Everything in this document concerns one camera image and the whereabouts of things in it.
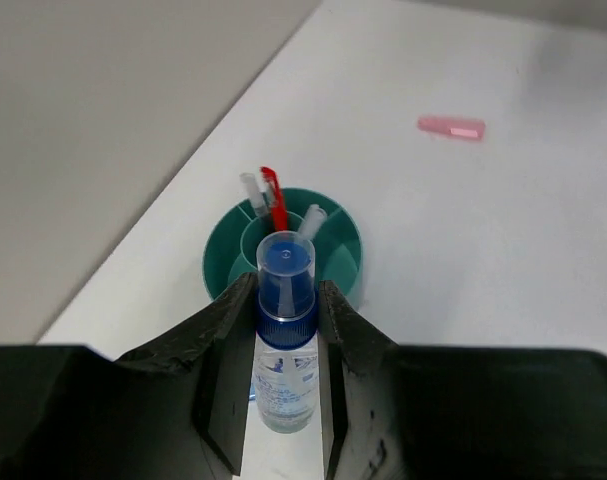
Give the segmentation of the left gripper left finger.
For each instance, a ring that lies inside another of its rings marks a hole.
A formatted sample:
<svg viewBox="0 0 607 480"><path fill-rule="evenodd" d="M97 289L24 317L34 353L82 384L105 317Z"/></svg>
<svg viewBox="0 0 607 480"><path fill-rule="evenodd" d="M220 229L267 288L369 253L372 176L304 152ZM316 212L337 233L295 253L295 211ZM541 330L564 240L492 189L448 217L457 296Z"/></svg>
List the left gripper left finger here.
<svg viewBox="0 0 607 480"><path fill-rule="evenodd" d="M0 346L0 479L230 479L240 473L255 275L109 360Z"/></svg>

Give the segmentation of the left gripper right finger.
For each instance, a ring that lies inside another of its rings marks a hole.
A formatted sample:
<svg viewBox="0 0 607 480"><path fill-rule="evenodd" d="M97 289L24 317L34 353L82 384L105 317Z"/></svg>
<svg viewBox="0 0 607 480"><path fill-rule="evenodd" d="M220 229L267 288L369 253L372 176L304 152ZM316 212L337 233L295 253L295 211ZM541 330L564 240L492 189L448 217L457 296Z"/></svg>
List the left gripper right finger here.
<svg viewBox="0 0 607 480"><path fill-rule="evenodd" d="M328 479L607 479L607 356L402 345L318 291Z"/></svg>

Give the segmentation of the clear glue bottle blue cap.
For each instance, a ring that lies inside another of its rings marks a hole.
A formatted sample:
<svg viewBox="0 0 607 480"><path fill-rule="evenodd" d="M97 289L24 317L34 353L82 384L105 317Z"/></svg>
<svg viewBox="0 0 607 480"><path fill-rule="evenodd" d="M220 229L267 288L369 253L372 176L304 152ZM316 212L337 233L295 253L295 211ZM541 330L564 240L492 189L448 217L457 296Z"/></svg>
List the clear glue bottle blue cap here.
<svg viewBox="0 0 607 480"><path fill-rule="evenodd" d="M318 392L315 249L299 233L279 231L256 257L255 401L268 428L295 433L309 424Z"/></svg>

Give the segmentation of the red pen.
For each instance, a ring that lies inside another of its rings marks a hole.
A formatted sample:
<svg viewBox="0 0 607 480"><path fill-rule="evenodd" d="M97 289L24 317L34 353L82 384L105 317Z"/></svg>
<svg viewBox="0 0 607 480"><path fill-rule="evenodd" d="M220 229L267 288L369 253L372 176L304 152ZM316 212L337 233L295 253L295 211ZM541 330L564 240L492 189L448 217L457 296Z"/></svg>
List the red pen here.
<svg viewBox="0 0 607 480"><path fill-rule="evenodd" d="M266 198L268 199L274 229L285 231L288 229L287 209L277 174L273 169L266 166L262 166L260 172L266 185Z"/></svg>

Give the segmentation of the black pen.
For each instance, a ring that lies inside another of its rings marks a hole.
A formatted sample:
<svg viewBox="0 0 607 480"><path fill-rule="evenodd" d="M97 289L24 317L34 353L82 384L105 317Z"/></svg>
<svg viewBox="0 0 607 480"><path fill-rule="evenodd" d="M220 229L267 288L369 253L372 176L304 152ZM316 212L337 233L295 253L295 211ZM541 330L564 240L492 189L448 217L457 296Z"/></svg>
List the black pen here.
<svg viewBox="0 0 607 480"><path fill-rule="evenodd" d="M240 175L240 181L245 188L255 216L257 218L267 217L269 215L269 209L255 175L253 173L242 173Z"/></svg>

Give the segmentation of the pink eraser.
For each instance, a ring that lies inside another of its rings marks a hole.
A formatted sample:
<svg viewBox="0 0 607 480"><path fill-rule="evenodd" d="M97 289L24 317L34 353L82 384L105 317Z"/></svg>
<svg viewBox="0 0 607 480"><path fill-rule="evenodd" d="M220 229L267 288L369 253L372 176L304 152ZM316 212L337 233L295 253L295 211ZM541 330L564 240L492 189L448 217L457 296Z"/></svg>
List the pink eraser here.
<svg viewBox="0 0 607 480"><path fill-rule="evenodd" d="M417 128L421 131L472 141L481 141L484 137L486 124L483 120L447 117L421 116L417 120Z"/></svg>

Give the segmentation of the blue clear pen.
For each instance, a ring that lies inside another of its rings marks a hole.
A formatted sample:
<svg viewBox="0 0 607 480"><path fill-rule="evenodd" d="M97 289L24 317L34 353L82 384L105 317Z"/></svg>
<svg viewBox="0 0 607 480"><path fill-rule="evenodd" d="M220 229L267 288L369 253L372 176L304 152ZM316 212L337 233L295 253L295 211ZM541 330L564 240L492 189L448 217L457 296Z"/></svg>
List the blue clear pen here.
<svg viewBox="0 0 607 480"><path fill-rule="evenodd" d="M301 222L297 233L304 239L312 241L321 226L327 220L327 213L318 204L311 204Z"/></svg>

